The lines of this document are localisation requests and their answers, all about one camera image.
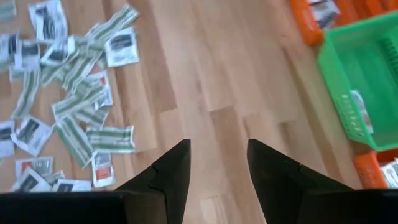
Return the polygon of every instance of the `scattered packet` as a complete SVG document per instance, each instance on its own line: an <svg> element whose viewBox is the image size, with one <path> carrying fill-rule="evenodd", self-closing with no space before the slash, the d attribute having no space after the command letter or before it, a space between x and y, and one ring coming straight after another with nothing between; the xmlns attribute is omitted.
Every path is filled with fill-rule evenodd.
<svg viewBox="0 0 398 224"><path fill-rule="evenodd" d="M46 175L44 177L45 181L47 181L47 183L49 183L51 186L56 184L58 182L58 180L64 179L64 178L65 178L65 174L63 173L62 170L59 172L56 172L54 174Z"/></svg>
<svg viewBox="0 0 398 224"><path fill-rule="evenodd" d="M105 124L106 118L109 115L109 107L104 106L99 110L94 109L94 105L89 105L74 114L74 117L88 126L94 128L102 128Z"/></svg>
<svg viewBox="0 0 398 224"><path fill-rule="evenodd" d="M66 180L59 179L52 187L53 192L89 192L91 181L89 180Z"/></svg>
<svg viewBox="0 0 398 224"><path fill-rule="evenodd" d="M112 106L113 105L112 88L111 88L111 85L109 84L109 79L108 79L106 70L104 70L102 72L98 72L96 74L88 75L86 80L88 80L88 81L100 80L101 84L106 89L104 98L102 98L94 103L95 110L99 110L100 108L102 108L104 106Z"/></svg>
<svg viewBox="0 0 398 224"><path fill-rule="evenodd" d="M71 36L67 40L59 40L52 44L40 59L40 62L43 65L59 66L66 63L71 57L76 57L75 51L75 38Z"/></svg>
<svg viewBox="0 0 398 224"><path fill-rule="evenodd" d="M125 29L129 24L138 17L139 13L136 9L128 4L125 4L121 11L115 13L110 20L103 24L95 24L85 37L92 40L100 40L105 43L119 30Z"/></svg>
<svg viewBox="0 0 398 224"><path fill-rule="evenodd" d="M87 127L87 138L95 153L132 153L136 147L132 140L134 127L96 129Z"/></svg>
<svg viewBox="0 0 398 224"><path fill-rule="evenodd" d="M340 14L340 10L333 0L313 2L311 8L315 21L318 22L319 28L323 30L332 28L337 15Z"/></svg>
<svg viewBox="0 0 398 224"><path fill-rule="evenodd" d="M371 119L369 117L368 111L366 110L365 101L363 100L361 94L358 90L351 90L351 94L354 98L355 103L358 106L359 112L361 113L362 119L365 121L366 130L369 134L373 134L373 126Z"/></svg>
<svg viewBox="0 0 398 224"><path fill-rule="evenodd" d="M110 153L97 153L91 162L94 187L106 187L116 182Z"/></svg>
<svg viewBox="0 0 398 224"><path fill-rule="evenodd" d="M30 167L24 171L10 189L10 192L21 193L49 191L51 191L51 186Z"/></svg>
<svg viewBox="0 0 398 224"><path fill-rule="evenodd" d="M103 86L98 86L92 89L84 98L80 98L77 95L71 95L62 101L52 104L51 107L53 109L55 120L61 120L86 106L92 105L94 102L103 98L105 91L106 90Z"/></svg>
<svg viewBox="0 0 398 224"><path fill-rule="evenodd" d="M40 46L35 40L21 40L17 43L14 56L16 70L40 70Z"/></svg>
<svg viewBox="0 0 398 224"><path fill-rule="evenodd" d="M0 61L7 62L14 60L19 42L19 32L13 34L0 34Z"/></svg>
<svg viewBox="0 0 398 224"><path fill-rule="evenodd" d="M381 167L384 179L389 188L398 188L398 163L397 160Z"/></svg>
<svg viewBox="0 0 398 224"><path fill-rule="evenodd" d="M7 22L17 16L15 0L0 2L0 22Z"/></svg>
<svg viewBox="0 0 398 224"><path fill-rule="evenodd" d="M14 66L9 66L9 79L10 82L14 82L20 79L23 79L25 72L17 71L14 69Z"/></svg>
<svg viewBox="0 0 398 224"><path fill-rule="evenodd" d="M132 27L115 33L105 43L108 67L119 67L139 62L136 33Z"/></svg>
<svg viewBox="0 0 398 224"><path fill-rule="evenodd" d="M3 121L0 123L0 159L14 155L15 145L11 139L11 133L14 128L14 121Z"/></svg>
<svg viewBox="0 0 398 224"><path fill-rule="evenodd" d="M52 131L52 127L44 122L27 116L22 120L21 127L11 134L11 139L21 149L37 157Z"/></svg>
<svg viewBox="0 0 398 224"><path fill-rule="evenodd" d="M29 15L40 42L52 43L68 37L68 22L60 0L29 4Z"/></svg>
<svg viewBox="0 0 398 224"><path fill-rule="evenodd" d="M101 52L97 52L92 57L78 57L74 60L71 69L65 72L63 77L59 77L59 80L62 81L62 88L68 93L82 94L77 93L79 85L92 71L101 54Z"/></svg>
<svg viewBox="0 0 398 224"><path fill-rule="evenodd" d="M93 158L93 148L78 123L70 116L57 121L57 131L80 168L85 168Z"/></svg>
<svg viewBox="0 0 398 224"><path fill-rule="evenodd" d="M28 168L32 168L42 177L52 174L54 157L38 157L15 160L15 175L18 178Z"/></svg>
<svg viewBox="0 0 398 224"><path fill-rule="evenodd" d="M24 81L22 93L17 101L17 106L11 114L12 119L24 118L29 114L34 99L40 87L40 71L23 72Z"/></svg>

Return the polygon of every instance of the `printed label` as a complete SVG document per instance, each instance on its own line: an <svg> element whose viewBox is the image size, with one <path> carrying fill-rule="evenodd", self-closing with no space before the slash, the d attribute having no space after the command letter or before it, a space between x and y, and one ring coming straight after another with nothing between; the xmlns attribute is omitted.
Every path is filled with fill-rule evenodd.
<svg viewBox="0 0 398 224"><path fill-rule="evenodd" d="M11 128L0 129L0 141L11 139Z"/></svg>

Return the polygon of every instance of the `green striped packet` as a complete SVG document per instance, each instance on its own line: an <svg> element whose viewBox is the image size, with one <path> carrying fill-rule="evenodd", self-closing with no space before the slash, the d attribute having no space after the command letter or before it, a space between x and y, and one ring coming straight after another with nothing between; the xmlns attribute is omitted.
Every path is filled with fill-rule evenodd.
<svg viewBox="0 0 398 224"><path fill-rule="evenodd" d="M67 62L62 66L43 66L40 80L42 86L47 86L54 79L63 83L64 76L73 68L74 61L78 55L79 51L77 50L68 57Z"/></svg>
<svg viewBox="0 0 398 224"><path fill-rule="evenodd" d="M22 93L19 96L17 106L11 114L12 119L27 116L33 106L34 98L40 86L40 70L24 73Z"/></svg>
<svg viewBox="0 0 398 224"><path fill-rule="evenodd" d="M0 62L0 72L6 72L9 70L10 65L12 64L12 60L5 60L3 62Z"/></svg>
<svg viewBox="0 0 398 224"><path fill-rule="evenodd" d="M89 105L74 114L74 117L85 122L89 127L102 128L109 115L110 108L104 106L99 110L94 109L94 105Z"/></svg>
<svg viewBox="0 0 398 224"><path fill-rule="evenodd" d="M114 33L126 28L138 15L136 9L125 4L122 10L115 13L108 22L96 24L91 28L85 37L89 40L101 40L104 44Z"/></svg>
<svg viewBox="0 0 398 224"><path fill-rule="evenodd" d="M98 52L94 57L78 58L73 68L65 74L62 88L69 93L75 94L79 84L91 72L101 54L102 52Z"/></svg>
<svg viewBox="0 0 398 224"><path fill-rule="evenodd" d="M104 97L105 94L105 87L98 86L93 88L84 98L78 95L70 95L68 98L51 105L54 118L59 120L73 114L86 106L92 105L94 102Z"/></svg>
<svg viewBox="0 0 398 224"><path fill-rule="evenodd" d="M80 168L84 169L93 158L93 148L85 132L70 116L57 121L55 129Z"/></svg>
<svg viewBox="0 0 398 224"><path fill-rule="evenodd" d="M132 153L136 151L133 142L134 127L110 128L105 127L87 128L86 135L95 153Z"/></svg>
<svg viewBox="0 0 398 224"><path fill-rule="evenodd" d="M14 82L20 79L23 79L25 72L15 70L14 68L10 67L9 75L10 75L10 82Z"/></svg>

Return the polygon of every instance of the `green stripe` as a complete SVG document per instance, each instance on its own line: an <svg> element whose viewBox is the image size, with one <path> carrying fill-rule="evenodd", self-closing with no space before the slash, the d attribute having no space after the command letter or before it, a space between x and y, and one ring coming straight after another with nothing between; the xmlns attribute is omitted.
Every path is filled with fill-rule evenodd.
<svg viewBox="0 0 398 224"><path fill-rule="evenodd" d="M58 135L60 136L61 140L65 144L65 146L68 148L69 152L74 156L74 158L77 160L77 163L79 164L80 168L83 168L85 166L83 160L81 160L81 157L76 153L75 148L70 144L68 138L65 136L63 131L60 128L57 128Z"/></svg>
<svg viewBox="0 0 398 224"><path fill-rule="evenodd" d="M102 130L102 131L90 131L89 130L89 131L87 131L87 136L130 138L131 133L132 133L131 129L128 132L124 131L123 133L118 133L116 131L106 131L106 130Z"/></svg>
<svg viewBox="0 0 398 224"><path fill-rule="evenodd" d="M27 77L26 78L29 79L29 85L28 85L27 91L22 91L23 95L21 97L23 99L23 105L22 105L22 107L20 108L20 110L17 113L18 116L20 116L21 113L23 113L25 108L28 106L27 100L28 100L29 95L30 95L30 93L31 93L31 91L33 89L33 86L34 86L34 78L35 77L33 77L32 74L33 74L33 72L27 73Z"/></svg>
<svg viewBox="0 0 398 224"><path fill-rule="evenodd" d="M88 65L90 61L89 60L84 60L82 62L82 64L80 65L80 68L76 71L76 73L74 74L74 76L72 76L72 78L68 81L68 90L71 90L73 87L73 82L75 82L77 79L80 78L81 75L81 71L83 71L83 69L86 68L86 66Z"/></svg>
<svg viewBox="0 0 398 224"><path fill-rule="evenodd" d="M81 137L81 135L78 133L78 130L76 129L75 125L72 123L72 121L69 118L66 118L64 120L64 122L66 123L66 125L69 125L70 131L76 136L76 139L78 140L78 142L80 143L81 146L83 146L83 148L86 150L87 154L92 154L93 151L92 149L90 149L90 144L88 144L87 142L85 142Z"/></svg>
<svg viewBox="0 0 398 224"><path fill-rule="evenodd" d="M90 120L92 120L92 121L94 121L94 122L97 122L97 123L100 123L100 124L103 123L103 121L102 121L101 119L96 118L94 115L89 114L89 113L87 113L86 111L80 111L79 113L82 114L82 115L84 115L84 116L86 116L88 119L90 119Z"/></svg>
<svg viewBox="0 0 398 224"><path fill-rule="evenodd" d="M98 93L101 93L103 91L103 88L98 87L96 89L94 89L92 92L90 92L82 101L88 101L88 100L92 100L91 98L94 97L95 95L97 95ZM76 105L79 105L79 103L74 103L74 104L69 104L66 105L64 108L59 109L57 111L57 114L61 114L64 113L67 110L70 110L72 108L74 108Z"/></svg>
<svg viewBox="0 0 398 224"><path fill-rule="evenodd" d="M116 26L116 24L118 24L121 20L125 19L125 17L132 12L131 8L128 8L128 10L126 10L126 12L124 12L119 18L117 18L112 24L110 24L109 26L104 27L104 30L102 30L100 33L96 34L93 38L94 39L100 39L103 35L105 35L107 32L109 32L110 30L112 30L112 28L114 26Z"/></svg>
<svg viewBox="0 0 398 224"><path fill-rule="evenodd" d="M91 144L94 150L97 149L114 149L114 150L134 150L133 146L118 146L117 144Z"/></svg>

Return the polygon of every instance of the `paper packet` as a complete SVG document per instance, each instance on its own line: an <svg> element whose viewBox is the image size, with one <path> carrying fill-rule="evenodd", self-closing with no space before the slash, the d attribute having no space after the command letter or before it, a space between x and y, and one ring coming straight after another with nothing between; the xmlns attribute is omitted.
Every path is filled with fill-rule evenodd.
<svg viewBox="0 0 398 224"><path fill-rule="evenodd" d="M97 153L91 167L94 187L106 187L116 182L110 153Z"/></svg>
<svg viewBox="0 0 398 224"><path fill-rule="evenodd" d="M89 180L66 180L59 179L52 187L53 192L88 192L91 191Z"/></svg>
<svg viewBox="0 0 398 224"><path fill-rule="evenodd" d="M37 157L52 131L52 127L44 122L33 116L26 116L22 120L20 128L11 134L11 139L22 150Z"/></svg>
<svg viewBox="0 0 398 224"><path fill-rule="evenodd" d="M15 175L18 178L28 168L32 168L42 177L52 174L54 157L38 157L15 160Z"/></svg>
<svg viewBox="0 0 398 224"><path fill-rule="evenodd" d="M60 0L29 4L30 20L39 42L53 43L68 37L68 22Z"/></svg>
<svg viewBox="0 0 398 224"><path fill-rule="evenodd" d="M0 159L14 155L15 145L11 139L14 128L14 121L0 122Z"/></svg>
<svg viewBox="0 0 398 224"><path fill-rule="evenodd" d="M14 69L30 72L40 70L40 46L35 40L21 40L17 43Z"/></svg>
<svg viewBox="0 0 398 224"><path fill-rule="evenodd" d="M119 67L139 62L136 33L132 27L115 33L105 43L108 67Z"/></svg>
<svg viewBox="0 0 398 224"><path fill-rule="evenodd" d="M24 171L10 189L10 192L21 193L49 191L51 191L51 186L30 167Z"/></svg>

